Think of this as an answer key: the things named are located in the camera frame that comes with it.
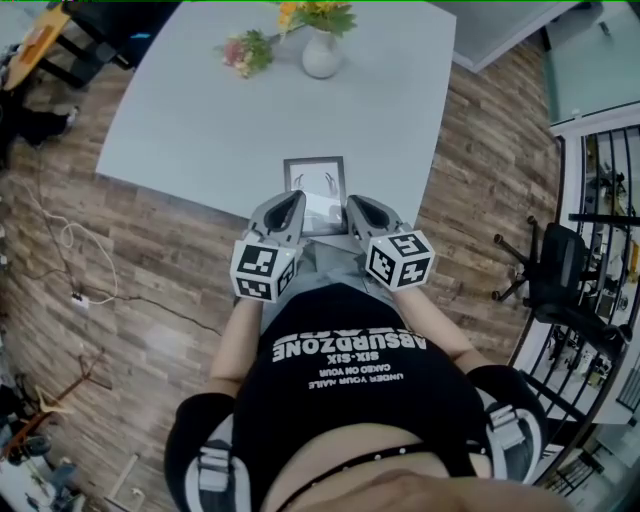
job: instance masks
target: photo frame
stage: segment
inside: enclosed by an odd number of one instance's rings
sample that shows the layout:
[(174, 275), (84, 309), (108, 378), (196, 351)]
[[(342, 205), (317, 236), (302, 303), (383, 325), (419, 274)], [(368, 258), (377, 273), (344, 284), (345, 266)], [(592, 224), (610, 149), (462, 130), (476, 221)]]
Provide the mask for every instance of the photo frame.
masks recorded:
[(347, 233), (347, 193), (341, 156), (284, 160), (284, 185), (287, 192), (302, 190), (307, 197), (303, 236)]

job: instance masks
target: vase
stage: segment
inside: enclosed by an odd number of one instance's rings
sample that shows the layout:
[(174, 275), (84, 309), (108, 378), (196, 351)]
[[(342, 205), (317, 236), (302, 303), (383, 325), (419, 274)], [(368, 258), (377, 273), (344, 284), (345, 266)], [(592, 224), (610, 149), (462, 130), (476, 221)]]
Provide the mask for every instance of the vase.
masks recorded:
[(302, 52), (302, 67), (314, 78), (329, 78), (342, 63), (342, 52), (336, 36), (324, 30), (313, 30), (313, 36)]

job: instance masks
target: gray shorts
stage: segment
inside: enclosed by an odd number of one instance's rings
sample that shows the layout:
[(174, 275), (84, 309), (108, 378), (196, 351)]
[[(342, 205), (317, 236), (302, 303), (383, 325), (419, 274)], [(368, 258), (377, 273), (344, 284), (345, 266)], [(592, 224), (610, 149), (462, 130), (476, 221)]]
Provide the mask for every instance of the gray shorts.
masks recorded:
[(342, 251), (330, 245), (310, 242), (298, 261), (298, 274), (275, 304), (265, 304), (261, 333), (289, 301), (299, 293), (343, 283), (381, 300), (398, 311), (389, 292), (364, 271), (364, 255)]

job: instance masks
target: wood plank floor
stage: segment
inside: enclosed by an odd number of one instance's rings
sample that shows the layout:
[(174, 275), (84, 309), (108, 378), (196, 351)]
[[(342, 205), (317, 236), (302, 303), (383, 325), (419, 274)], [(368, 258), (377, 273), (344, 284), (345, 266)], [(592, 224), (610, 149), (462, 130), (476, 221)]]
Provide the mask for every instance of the wood plank floor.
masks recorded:
[[(245, 221), (95, 174), (109, 124), (131, 74), (105, 68), (86, 92), (44, 77), (29, 96), (34, 109), (81, 107), (77, 125), (35, 151), (14, 146), (0, 179), (6, 252), (1, 286), (13, 364), (52, 393), (77, 375), (75, 358), (104, 347), (97, 377), (67, 401), (72, 415), (46, 428), (53, 459), (67, 455), (78, 483), (97, 498), (130, 454), (142, 456), (127, 487), (147, 493), (144, 510), (173, 510), (162, 474), (164, 441), (181, 400), (197, 392), (215, 355), (233, 296), (228, 265)], [(490, 292), (508, 284), (512, 259), (496, 232), (526, 251), (527, 215), (550, 221), (560, 166), (547, 126), (541, 52), (525, 43), (480, 75), (454, 65), (440, 139), (418, 226), (438, 259), (425, 291), (490, 357), (505, 362), (527, 311)], [(425, 172), (429, 162), (425, 162)], [(88, 312), (72, 308), (64, 263), (26, 187), (45, 209), (83, 224), (118, 272), (120, 298)], [(61, 223), (53, 221), (58, 236)], [(76, 231), (62, 249), (73, 279), (100, 300), (113, 290), (111, 269), (90, 238)], [(52, 272), (42, 278), (44, 273)], [(121, 499), (130, 499), (124, 495)]]

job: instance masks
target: pink flower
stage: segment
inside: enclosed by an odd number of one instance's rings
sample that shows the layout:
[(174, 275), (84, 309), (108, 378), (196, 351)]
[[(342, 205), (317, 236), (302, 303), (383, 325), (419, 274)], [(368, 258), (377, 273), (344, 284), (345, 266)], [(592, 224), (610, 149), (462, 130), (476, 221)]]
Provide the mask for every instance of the pink flower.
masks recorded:
[(227, 66), (234, 66), (236, 62), (244, 59), (245, 48), (242, 41), (237, 39), (229, 39), (224, 46), (224, 63)]

